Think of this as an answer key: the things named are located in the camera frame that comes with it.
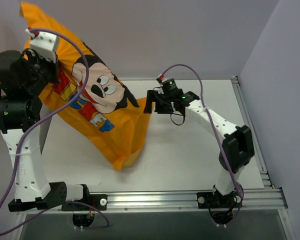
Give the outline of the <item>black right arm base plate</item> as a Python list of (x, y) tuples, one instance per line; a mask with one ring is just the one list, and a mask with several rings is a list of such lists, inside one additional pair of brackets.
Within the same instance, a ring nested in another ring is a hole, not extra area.
[(196, 198), (199, 209), (230, 209), (242, 206), (241, 198), (235, 191), (227, 195), (218, 191), (197, 192)]

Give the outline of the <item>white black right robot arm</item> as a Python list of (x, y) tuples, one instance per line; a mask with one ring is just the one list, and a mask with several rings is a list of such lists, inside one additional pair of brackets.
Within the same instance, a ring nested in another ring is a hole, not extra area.
[(144, 113), (152, 113), (155, 103), (155, 112), (158, 114), (172, 114), (179, 112), (184, 118), (198, 123), (216, 138), (220, 149), (218, 156), (221, 171), (214, 185), (212, 193), (213, 203), (224, 206), (230, 201), (230, 194), (236, 192), (241, 198), (243, 190), (239, 184), (239, 177), (243, 169), (255, 155), (251, 129), (238, 126), (208, 106), (192, 91), (184, 93), (181, 89), (175, 95), (159, 93), (158, 90), (148, 90)]

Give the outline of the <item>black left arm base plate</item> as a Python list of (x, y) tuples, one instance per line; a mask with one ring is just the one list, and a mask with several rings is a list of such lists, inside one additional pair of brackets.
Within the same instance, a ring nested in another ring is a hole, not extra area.
[(75, 203), (65, 203), (62, 205), (61, 210), (64, 212), (77, 212), (77, 211), (89, 211), (94, 207), (99, 211), (105, 211), (108, 204), (107, 194), (88, 194), (81, 200), (76, 200), (79, 203), (84, 203), (89, 206), (75, 204)]

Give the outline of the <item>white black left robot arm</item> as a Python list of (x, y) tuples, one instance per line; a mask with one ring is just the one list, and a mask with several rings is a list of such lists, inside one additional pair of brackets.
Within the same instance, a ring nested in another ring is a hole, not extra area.
[(62, 206), (64, 211), (90, 206), (85, 184), (48, 182), (40, 147), (40, 93), (49, 83), (57, 83), (58, 64), (47, 61), (30, 48), (22, 52), (0, 53), (0, 132), (8, 147), (13, 166), (11, 183), (14, 199), (10, 212), (48, 210)]

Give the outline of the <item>yellow Mickey Mouse pillowcase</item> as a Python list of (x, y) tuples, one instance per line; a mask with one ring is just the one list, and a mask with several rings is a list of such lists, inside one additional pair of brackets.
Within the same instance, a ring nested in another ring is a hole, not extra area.
[(77, 35), (37, 5), (21, 2), (20, 11), (29, 27), (64, 35), (56, 51), (59, 83), (47, 85), (40, 100), (88, 138), (115, 170), (132, 166), (146, 141), (146, 99), (135, 98)]

